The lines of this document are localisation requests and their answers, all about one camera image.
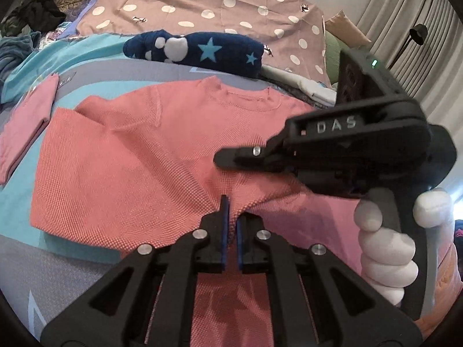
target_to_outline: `white polka dot fabric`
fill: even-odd
[[[330,84],[323,13],[304,0],[98,0],[77,27],[81,36],[160,29],[246,35],[266,46],[263,64]]]

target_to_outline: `bed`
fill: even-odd
[[[98,0],[77,25],[80,35],[89,37],[60,40],[30,56],[8,79],[1,103],[15,105],[38,79],[51,73],[60,76],[53,110],[74,108],[88,95],[110,100],[150,84],[211,75],[242,90],[272,87],[286,93],[264,80],[124,56],[122,47],[129,38],[157,29],[178,35],[193,29],[246,34],[271,49],[271,55],[268,51],[264,54],[263,63],[331,84],[325,64],[324,17],[315,4],[303,0],[206,0],[203,5],[201,1]],[[233,9],[238,12],[231,15]],[[20,322],[37,339],[49,320],[120,261],[119,251],[82,245],[30,225],[35,170],[44,136],[45,132],[0,189],[0,288]],[[359,271],[357,262],[349,264]],[[458,304],[449,317],[450,327],[461,312],[461,302]],[[440,333],[434,338],[442,337],[445,330]]]

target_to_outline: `blue blanket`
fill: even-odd
[[[7,36],[0,40],[0,94],[10,73],[38,46],[40,36],[40,32],[32,32],[20,36]]]

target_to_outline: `orange fabric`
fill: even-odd
[[[462,288],[463,283],[457,268],[457,250],[452,244],[439,266],[432,313],[416,321],[425,338],[442,322]]]

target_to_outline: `black gripper frame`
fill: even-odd
[[[228,215],[223,195],[220,210],[173,245],[140,245],[46,325],[42,345],[188,347],[197,274],[224,270]]]
[[[324,245],[289,245],[261,217],[237,221],[238,264],[265,273],[275,347],[417,347],[420,329]]]

